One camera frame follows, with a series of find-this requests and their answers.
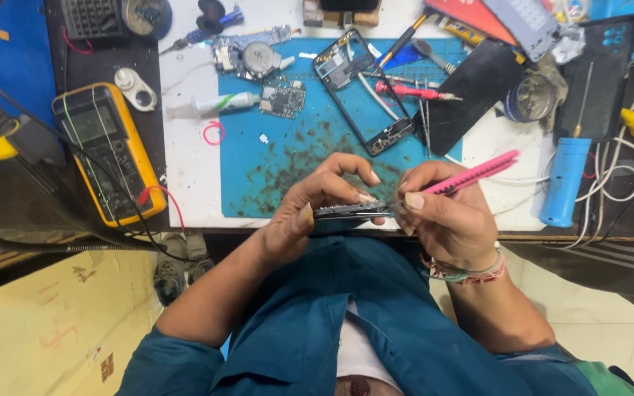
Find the shirt sleeve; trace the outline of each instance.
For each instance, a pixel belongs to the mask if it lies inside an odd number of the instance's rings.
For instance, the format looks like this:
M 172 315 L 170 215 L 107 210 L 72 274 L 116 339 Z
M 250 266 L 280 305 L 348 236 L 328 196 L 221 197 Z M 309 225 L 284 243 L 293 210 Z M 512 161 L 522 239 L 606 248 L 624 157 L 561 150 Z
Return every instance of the shirt sleeve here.
M 224 363 L 219 349 L 153 330 L 131 356 L 116 396 L 205 395 Z
M 578 360 L 557 345 L 496 357 L 523 377 L 534 396 L 634 396 L 634 387 L 603 363 Z

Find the sneaker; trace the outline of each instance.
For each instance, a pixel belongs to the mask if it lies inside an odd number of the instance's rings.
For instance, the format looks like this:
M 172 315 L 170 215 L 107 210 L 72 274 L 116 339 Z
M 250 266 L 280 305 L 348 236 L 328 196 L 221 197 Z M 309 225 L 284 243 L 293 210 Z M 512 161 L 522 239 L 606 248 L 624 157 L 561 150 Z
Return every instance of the sneaker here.
M 202 234 L 190 233 L 187 236 L 187 257 L 191 260 L 204 259 L 203 261 L 197 263 L 187 264 L 187 272 L 189 273 L 187 283 L 190 285 L 214 267 L 214 262 L 209 259 L 209 253 L 207 253 L 207 243 L 205 243 Z
M 176 257 L 187 258 L 185 240 L 177 233 L 169 233 L 163 238 L 168 253 Z M 187 288 L 185 282 L 185 262 L 162 253 L 158 254 L 158 266 L 154 272 L 153 286 L 158 300 L 164 307 L 169 306 Z

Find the teal shirt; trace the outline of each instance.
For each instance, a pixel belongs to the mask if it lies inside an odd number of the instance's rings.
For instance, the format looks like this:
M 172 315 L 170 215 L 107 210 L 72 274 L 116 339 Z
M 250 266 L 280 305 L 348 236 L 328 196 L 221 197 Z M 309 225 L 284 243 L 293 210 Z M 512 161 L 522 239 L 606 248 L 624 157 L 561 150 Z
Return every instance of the teal shirt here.
M 347 313 L 349 300 L 358 316 Z M 153 329 L 117 395 L 333 395 L 345 314 L 406 396 L 599 394 L 556 346 L 491 355 L 442 314 L 420 270 L 390 247 L 329 237 L 265 280 L 226 362 L 219 349 Z

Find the white undershirt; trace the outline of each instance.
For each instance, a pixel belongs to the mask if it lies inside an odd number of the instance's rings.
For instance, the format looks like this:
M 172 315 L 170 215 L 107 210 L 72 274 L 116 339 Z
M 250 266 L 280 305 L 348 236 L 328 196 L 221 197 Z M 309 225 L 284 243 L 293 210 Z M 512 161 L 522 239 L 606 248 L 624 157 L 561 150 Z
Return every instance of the white undershirt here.
M 354 301 L 349 301 L 347 311 L 357 315 L 357 305 Z M 339 352 L 337 353 L 337 378 L 346 375 L 363 375 L 375 378 L 386 382 L 402 393 L 398 384 L 376 356 L 374 347 L 365 332 L 354 321 L 345 316 L 339 339 Z

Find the white table surface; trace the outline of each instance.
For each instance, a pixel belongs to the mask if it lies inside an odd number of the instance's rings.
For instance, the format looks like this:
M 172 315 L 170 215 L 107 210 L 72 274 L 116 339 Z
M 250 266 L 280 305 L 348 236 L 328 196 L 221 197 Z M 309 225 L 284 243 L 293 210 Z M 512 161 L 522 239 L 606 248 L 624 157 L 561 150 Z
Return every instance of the white table surface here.
M 170 0 L 173 21 L 168 35 L 158 43 L 162 51 L 173 41 L 197 28 L 200 15 L 196 1 Z M 339 37 L 344 33 L 336 25 L 330 27 L 304 27 L 302 0 L 239 0 L 245 15 L 243 25 L 229 27 L 224 34 L 243 34 L 276 25 L 301 28 L 294 37 Z M 227 12 L 231 6 L 225 1 Z M 377 27 L 357 27 L 365 38 L 399 37 L 418 18 L 422 4 L 414 0 L 383 0 L 380 24 Z M 437 28 L 430 20 L 425 22 L 415 37 L 442 38 L 451 35 Z M 218 77 L 208 47 L 196 46 L 171 52 L 160 57 L 163 129 L 165 133 L 165 162 L 168 189 L 181 206 L 185 226 L 192 228 L 258 228 L 269 219 L 228 218 L 221 212 L 220 148 L 207 144 L 201 132 L 212 118 L 178 120 L 165 116 L 166 106 L 189 103 L 191 96 L 211 99 L 218 95 Z M 231 139 L 234 131 L 226 131 Z M 518 163 L 501 173 L 500 177 L 537 177 L 554 150 L 551 136 L 545 136 L 537 122 L 518 124 L 496 118 L 493 110 L 463 138 L 463 163 L 479 165 L 508 150 L 518 149 Z M 501 231 L 538 231 L 544 228 L 538 214 L 544 201 L 539 184 L 499 184 L 481 182 L 491 211 L 496 215 Z M 174 208 L 170 210 L 171 226 L 179 227 L 180 219 Z M 362 228 L 374 227 L 370 223 Z M 398 225 L 390 218 L 380 227 L 396 230 Z

